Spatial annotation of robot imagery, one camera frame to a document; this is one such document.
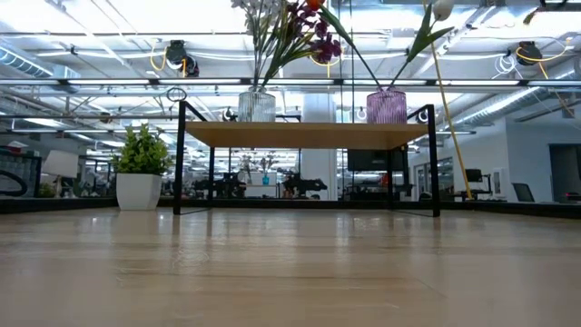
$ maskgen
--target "green plant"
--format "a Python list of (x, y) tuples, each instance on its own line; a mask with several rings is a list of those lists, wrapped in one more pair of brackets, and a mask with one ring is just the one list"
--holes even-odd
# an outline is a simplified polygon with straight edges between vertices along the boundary
[(422, 50), (424, 50), (428, 45), (435, 42), (440, 37), (446, 35), (449, 31), (454, 29), (454, 27), (448, 27), (432, 33), (432, 27), (434, 27), (434, 24), (438, 21), (438, 18), (434, 20), (434, 23), (430, 24), (429, 20), (431, 19), (431, 16), (432, 16), (432, 4), (429, 4), (428, 8), (426, 9), (426, 13), (424, 14), (424, 18), (421, 22), (421, 27), (418, 30), (418, 35), (416, 35), (416, 39), (414, 40), (414, 43), (411, 46), (411, 49), (409, 50), (406, 62), (404, 63), (404, 65), (401, 66), (399, 72), (396, 74), (393, 80), (391, 80), (390, 85), (394, 85), (396, 83), (398, 77), (401, 75), (406, 66), (409, 63), (411, 63), (411, 61), (414, 60), (414, 58), (416, 58), (416, 56), (419, 55), (420, 52), (422, 52)]
[(49, 183), (41, 183), (38, 188), (39, 198), (53, 198), (54, 197), (54, 186)]
[(149, 173), (161, 175), (172, 164), (167, 146), (152, 135), (147, 124), (143, 124), (139, 133), (127, 128), (127, 140), (121, 149), (121, 156), (113, 157), (113, 167), (117, 173)]

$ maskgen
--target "ceiling-mounted device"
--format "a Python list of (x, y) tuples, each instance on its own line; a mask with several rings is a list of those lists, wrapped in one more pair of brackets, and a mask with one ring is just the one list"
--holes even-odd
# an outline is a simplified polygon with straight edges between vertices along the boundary
[(200, 75), (198, 62), (188, 55), (184, 46), (183, 40), (170, 41), (170, 46), (167, 47), (165, 53), (167, 63), (171, 68), (183, 72), (184, 77), (198, 77)]
[(540, 60), (543, 59), (543, 54), (535, 46), (535, 42), (521, 41), (518, 43), (517, 62), (522, 65), (533, 65), (537, 63), (537, 61), (528, 60), (528, 58)]

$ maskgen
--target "orange flower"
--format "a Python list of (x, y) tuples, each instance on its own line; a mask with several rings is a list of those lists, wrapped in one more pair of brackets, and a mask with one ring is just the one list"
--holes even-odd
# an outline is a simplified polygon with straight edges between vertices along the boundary
[(320, 6), (325, 3), (325, 0), (307, 0), (307, 5), (309, 6), (310, 10), (317, 11), (320, 9)]

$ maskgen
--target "white flower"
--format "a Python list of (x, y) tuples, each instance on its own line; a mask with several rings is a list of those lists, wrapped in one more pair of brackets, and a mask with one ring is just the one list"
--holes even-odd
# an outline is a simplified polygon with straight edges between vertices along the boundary
[(438, 0), (432, 6), (432, 12), (436, 17), (436, 20), (443, 22), (450, 17), (452, 14), (452, 9), (454, 8), (454, 0)]

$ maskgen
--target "fluorescent light fixture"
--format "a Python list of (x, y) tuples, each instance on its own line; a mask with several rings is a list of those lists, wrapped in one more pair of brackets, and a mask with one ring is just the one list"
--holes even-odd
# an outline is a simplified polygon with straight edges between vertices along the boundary
[(149, 80), (146, 79), (72, 79), (69, 80), (72, 85), (148, 85)]
[(269, 81), (269, 85), (333, 85), (335, 81), (329, 79), (282, 79), (274, 78)]
[(167, 144), (175, 144), (175, 140), (173, 140), (173, 138), (166, 133), (161, 133), (160, 138)]
[(39, 133), (39, 134), (48, 134), (48, 133), (57, 133), (57, 130), (49, 130), (49, 129), (14, 129), (9, 130), (10, 132), (14, 133)]
[(87, 134), (107, 134), (107, 130), (64, 130), (65, 133), (87, 133)]
[[(382, 85), (389, 85), (391, 84), (391, 80), (378, 80), (378, 82)], [(344, 84), (346, 85), (376, 85), (374, 80), (345, 80)], [(396, 85), (425, 85), (426, 80), (397, 80)]]
[(63, 127), (66, 126), (66, 124), (63, 123), (59, 123), (53, 119), (44, 119), (44, 118), (26, 118), (25, 119), (27, 122), (30, 123), (34, 123), (34, 124), (41, 124), (44, 126), (49, 126), (49, 127)]
[(240, 79), (211, 79), (211, 78), (177, 78), (177, 79), (161, 79), (160, 84), (171, 85), (190, 85), (190, 84), (240, 84)]
[[(456, 135), (473, 135), (475, 131), (456, 131), (454, 134)], [(452, 132), (444, 131), (444, 132), (436, 132), (436, 135), (452, 135)]]
[(567, 80), (547, 80), (547, 81), (530, 81), (531, 86), (579, 86), (581, 81), (567, 81)]
[(84, 141), (88, 141), (88, 142), (94, 141), (94, 139), (92, 139), (91, 137), (87, 137), (87, 136), (84, 136), (82, 134), (73, 134), (73, 135), (74, 135), (74, 137), (77, 137), (77, 138), (84, 140)]
[(125, 145), (125, 143), (123, 142), (117, 142), (117, 141), (101, 141), (102, 144), (107, 144), (109, 146), (113, 146), (113, 147), (122, 147)]
[(0, 85), (59, 85), (54, 79), (5, 79)]
[(459, 81), (442, 81), (443, 85), (452, 86), (501, 86), (501, 85), (517, 85), (520, 81), (503, 81), (503, 80), (459, 80)]

